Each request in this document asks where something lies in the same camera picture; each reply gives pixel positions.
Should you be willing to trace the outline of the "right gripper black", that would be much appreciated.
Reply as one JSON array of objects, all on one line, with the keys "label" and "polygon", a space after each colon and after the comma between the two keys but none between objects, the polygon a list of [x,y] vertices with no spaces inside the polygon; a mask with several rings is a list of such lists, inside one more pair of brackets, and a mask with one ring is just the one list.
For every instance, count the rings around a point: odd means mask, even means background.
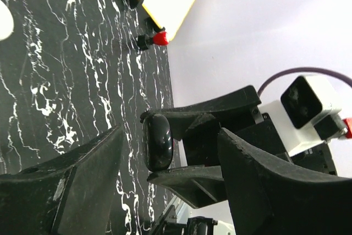
[{"label": "right gripper black", "polygon": [[168,119],[174,139],[183,139],[189,166],[151,173],[147,181],[169,190],[193,209],[226,201],[227,193],[217,150],[217,137],[221,128],[226,128],[249,144],[297,166],[337,175],[326,144],[289,157],[268,114],[259,123],[245,113],[234,118],[207,121],[197,125],[191,132],[188,131],[198,116],[203,114],[222,118],[229,114],[243,113],[259,104],[261,100],[258,93],[252,85],[248,85],[190,106],[150,110],[150,115],[161,114]]}]

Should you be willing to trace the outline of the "white earbud charging case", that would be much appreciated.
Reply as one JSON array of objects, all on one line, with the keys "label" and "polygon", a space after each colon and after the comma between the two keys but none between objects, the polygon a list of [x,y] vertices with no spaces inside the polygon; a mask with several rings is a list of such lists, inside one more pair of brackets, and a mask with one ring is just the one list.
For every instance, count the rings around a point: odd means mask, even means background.
[{"label": "white earbud charging case", "polygon": [[3,1],[0,1],[0,40],[7,39],[14,31],[14,19]]}]

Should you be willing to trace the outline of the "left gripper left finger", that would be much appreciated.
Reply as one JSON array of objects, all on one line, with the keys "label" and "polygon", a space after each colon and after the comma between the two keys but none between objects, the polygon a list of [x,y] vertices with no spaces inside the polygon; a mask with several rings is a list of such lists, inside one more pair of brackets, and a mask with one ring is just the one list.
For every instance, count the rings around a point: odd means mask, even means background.
[{"label": "left gripper left finger", "polygon": [[115,126],[54,159],[1,175],[1,234],[105,234],[123,141]]}]

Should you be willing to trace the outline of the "black earbud charging case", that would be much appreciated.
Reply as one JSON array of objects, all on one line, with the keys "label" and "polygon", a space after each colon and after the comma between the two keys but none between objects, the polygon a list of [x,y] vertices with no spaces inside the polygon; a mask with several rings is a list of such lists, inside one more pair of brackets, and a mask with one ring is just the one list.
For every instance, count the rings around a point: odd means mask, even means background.
[{"label": "black earbud charging case", "polygon": [[173,160],[174,140],[168,119],[160,113],[141,116],[144,162],[150,172],[169,168]]}]

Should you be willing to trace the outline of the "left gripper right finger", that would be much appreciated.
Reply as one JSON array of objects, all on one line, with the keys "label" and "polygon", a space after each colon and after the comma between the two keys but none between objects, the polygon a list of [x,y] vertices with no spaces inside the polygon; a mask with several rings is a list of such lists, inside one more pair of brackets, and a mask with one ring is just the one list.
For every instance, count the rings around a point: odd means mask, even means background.
[{"label": "left gripper right finger", "polygon": [[236,234],[351,234],[351,179],[284,161],[225,128],[217,141]]}]

